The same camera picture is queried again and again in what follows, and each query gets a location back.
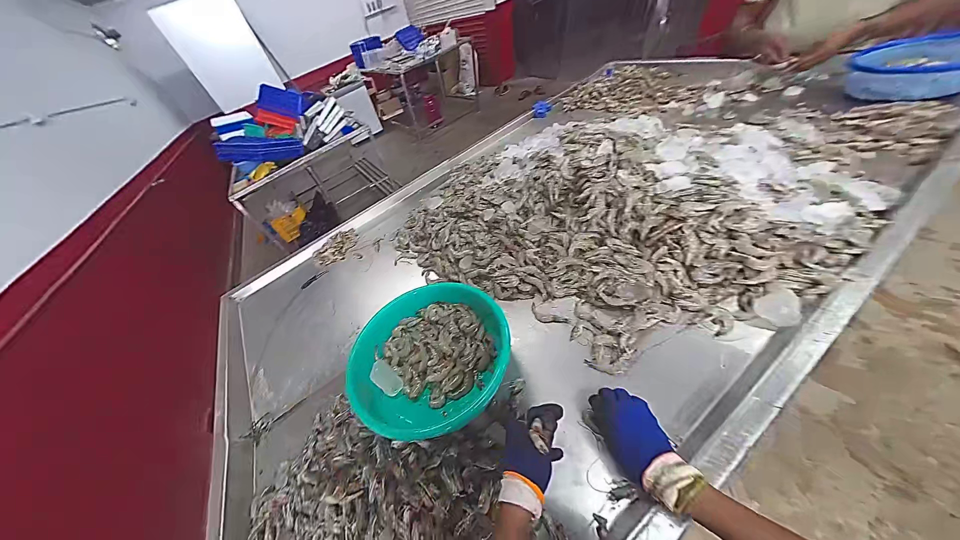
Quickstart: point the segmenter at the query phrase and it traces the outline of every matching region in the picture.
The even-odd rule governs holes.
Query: gloved hand
[[[653,460],[673,445],[647,402],[623,388],[600,388],[589,398],[593,422],[627,479],[640,484]]]
[[[550,483],[553,462],[563,457],[564,451],[551,448],[547,454],[541,454],[530,439],[530,425],[540,418],[543,429],[554,432],[563,416],[564,408],[557,404],[538,405],[527,411],[525,422],[511,419],[505,426],[507,448],[500,461],[504,470],[500,501],[526,509],[534,519],[540,518],[543,492]]]

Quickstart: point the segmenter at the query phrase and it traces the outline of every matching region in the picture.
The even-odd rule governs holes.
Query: work glove
[[[564,408],[557,404],[531,407],[524,421],[511,419],[507,422],[507,448],[500,465],[503,480],[500,483],[500,501],[526,509],[539,519],[543,512],[543,492],[550,483],[553,462],[564,456],[559,448],[550,448],[542,454],[530,438],[534,420],[540,419],[542,429],[550,433],[557,430],[557,421],[563,418]]]
[[[589,403],[593,424],[626,478],[671,511],[684,513],[706,486],[704,475],[673,452],[647,402],[623,388],[600,388]]]

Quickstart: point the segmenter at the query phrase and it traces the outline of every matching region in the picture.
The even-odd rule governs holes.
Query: metal table
[[[401,126],[404,126],[413,130],[414,135],[416,135],[417,138],[423,138],[423,134],[427,130],[436,127],[441,122],[446,122],[446,123],[452,122],[466,115],[468,112],[470,112],[469,108],[465,108],[460,114],[456,116],[447,116],[447,113],[449,112],[448,105],[450,104],[449,98],[472,101],[473,110],[474,111],[480,110],[480,76],[477,70],[477,62],[475,61],[473,63],[473,81],[475,82],[475,90],[472,95],[448,94],[446,92],[446,88],[444,84],[443,71],[440,68],[440,58],[442,58],[444,55],[448,53],[455,52],[460,47],[460,45],[463,45],[464,43],[470,43],[470,37],[460,37],[457,39],[457,43],[455,45],[443,48],[437,53],[423,59],[410,60],[401,65],[393,65],[393,64],[387,63],[386,65],[383,65],[381,67],[375,67],[371,69],[361,69],[360,72],[363,73],[364,75],[377,74],[377,75],[389,75],[391,77],[399,77],[400,87],[403,89],[403,97],[405,100],[405,104],[403,107],[404,107],[404,110],[407,112],[407,114],[410,115],[410,125],[403,124],[402,122],[398,122],[396,120],[392,120],[392,121],[394,121],[395,123]],[[410,85],[407,81],[411,71],[415,69],[419,69],[421,67],[428,66],[428,65],[433,65],[437,69],[437,76],[440,79],[439,80],[440,83],[438,84],[438,86],[440,88],[440,97],[441,97],[441,118],[432,123],[426,123],[425,118],[422,119],[424,120],[423,122],[420,122],[418,120],[417,105],[415,102],[416,92],[411,90]]]
[[[366,140],[360,142],[360,146],[348,144],[363,139]],[[236,167],[232,174],[237,174]],[[266,204],[271,200],[293,198],[308,205],[308,195],[319,190],[325,200],[337,207],[341,217],[349,218],[397,189],[399,184],[383,171],[383,162],[370,128],[363,126],[287,163],[255,184],[228,193],[227,199],[277,247],[292,253],[298,248],[296,242],[283,241],[266,225],[269,221]],[[373,191],[378,192],[378,195],[373,194],[375,198],[371,198]],[[353,204],[353,200],[360,200],[363,196],[367,198],[359,205]]]
[[[617,63],[624,62],[605,65],[598,73]],[[629,63],[660,64],[699,80],[729,76],[742,65],[717,60]],[[824,110],[849,107],[838,79],[811,83],[804,101]],[[777,99],[768,94],[756,105],[770,107]],[[745,114],[751,112],[744,108]],[[596,114],[586,111],[556,112],[543,119],[524,114],[344,223],[339,229],[358,232],[362,258],[334,264],[311,282],[318,272],[312,255],[328,235],[223,297],[208,538],[245,537],[254,491],[273,481],[282,460],[300,452],[314,414],[342,391],[356,335],[395,296],[423,285],[416,265],[394,265],[396,253],[388,242],[376,250],[375,240],[399,228],[458,163],[498,151],[554,122],[592,117]],[[514,335],[507,380],[524,377],[530,403],[556,402],[566,411],[556,435],[565,457],[554,466],[546,504],[571,538],[595,538],[594,512],[610,520],[611,538],[676,540],[687,525],[649,502],[607,501],[604,490],[618,475],[577,421],[588,395],[607,385],[644,397],[680,454],[711,483],[723,483],[946,198],[960,170],[960,142],[954,139],[939,161],[926,167],[876,161],[867,177],[903,189],[902,204],[873,251],[851,269],[849,280],[806,312],[797,327],[772,332],[741,326],[723,340],[664,328],[650,337],[651,347],[627,374],[612,377],[584,364],[588,348],[568,341],[565,325],[537,322],[529,301],[501,303]],[[253,420],[264,416],[276,421],[256,446],[241,438]]]

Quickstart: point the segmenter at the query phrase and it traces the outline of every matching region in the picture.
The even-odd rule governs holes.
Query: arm
[[[529,540],[534,515],[511,503],[501,503],[496,516],[495,540]]]
[[[892,10],[831,34],[800,55],[793,69],[809,69],[866,39],[916,36],[958,22],[960,3],[956,0],[908,0]]]
[[[690,504],[690,517],[721,540],[804,540],[796,532],[757,514],[712,486]]]
[[[778,0],[748,2],[740,6],[733,22],[724,34],[725,52],[735,57],[758,57],[764,63],[780,63],[787,60],[789,50],[786,39],[763,30],[763,23]]]
[[[495,540],[526,540],[530,529],[543,512],[543,492],[553,474],[553,462],[564,456],[559,448],[537,450],[531,439],[530,428],[540,433],[547,447],[553,444],[557,421],[564,416],[564,408],[556,404],[531,407],[526,422],[510,419],[504,425],[507,430],[507,448],[500,464],[503,480],[500,481],[500,511],[496,517],[493,533]]]
[[[689,514],[723,540],[803,540],[711,487],[673,452],[650,406],[623,388],[590,396],[591,420],[626,475],[677,514]]]

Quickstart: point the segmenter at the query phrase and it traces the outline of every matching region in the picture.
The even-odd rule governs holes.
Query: teal plastic bowl
[[[493,369],[484,372],[477,386],[459,400],[442,408],[430,408],[429,389],[414,402],[406,394],[390,397],[370,380],[373,351],[382,345],[401,319],[417,314],[434,302],[466,304],[480,318],[496,346]],[[394,298],[380,309],[357,336],[347,363],[347,399],[357,418],[373,432],[397,441],[421,441],[439,437],[473,420],[493,399],[510,362],[510,328],[503,309],[484,291],[462,283],[433,283]]]

